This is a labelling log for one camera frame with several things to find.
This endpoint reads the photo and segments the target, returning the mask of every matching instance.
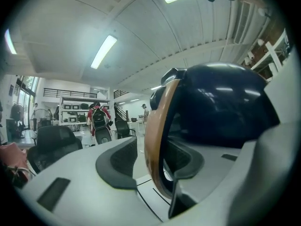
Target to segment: white shelving unit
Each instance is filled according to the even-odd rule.
[[[277,57],[276,50],[284,45],[285,37],[286,32],[284,30],[277,42],[273,46],[270,42],[267,42],[265,46],[267,47],[268,52],[251,68],[251,70],[263,69],[264,67],[268,66],[269,63],[273,62],[276,65],[277,70],[279,71],[282,65]]]
[[[97,99],[97,98],[88,98],[88,97],[61,97],[60,98],[60,104],[59,104],[59,124],[61,126],[70,126],[70,125],[85,125],[87,122],[63,122],[63,113],[64,112],[82,112],[82,113],[88,113],[89,110],[82,110],[82,109],[63,109],[63,105],[66,104],[90,104],[93,102],[99,102],[102,103],[102,105],[108,105],[109,100],[103,100],[103,99]]]

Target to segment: pillar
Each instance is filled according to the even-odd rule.
[[[111,130],[115,131],[116,126],[115,126],[115,109],[114,109],[114,89],[112,87],[109,87],[108,89],[108,104],[110,108],[110,116],[111,120],[114,122],[113,125],[111,126]]]
[[[281,68],[282,68],[282,65],[281,65],[281,62],[280,62],[280,60],[279,60],[279,58],[278,58],[278,56],[277,56],[277,54],[276,54],[276,52],[275,52],[273,46],[271,45],[270,42],[267,42],[267,43],[265,44],[265,46],[267,47],[269,53],[271,54],[271,57],[272,57],[272,59],[274,60],[274,63],[275,63],[275,65],[276,65],[276,68],[277,68],[277,70],[278,70],[278,72],[279,72],[279,71],[281,70]]]

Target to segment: staircase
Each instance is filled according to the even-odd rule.
[[[116,121],[118,120],[129,121],[127,111],[124,112],[116,103],[114,104],[114,110],[115,110]]]

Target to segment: backpack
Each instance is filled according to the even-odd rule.
[[[106,127],[108,123],[107,115],[101,108],[92,109],[92,125],[95,129]]]

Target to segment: railing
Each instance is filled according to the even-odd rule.
[[[116,119],[121,118],[128,121],[128,112],[124,112],[117,104],[114,105]]]
[[[93,94],[93,93],[63,90],[63,89],[49,89],[49,88],[44,88],[43,96],[56,97],[56,98],[61,96],[97,98],[97,94]]]
[[[119,96],[125,95],[125,94],[127,94],[127,93],[128,93],[128,92],[123,91],[123,90],[116,90],[116,91],[114,91],[114,99],[116,99],[116,98],[119,97]]]

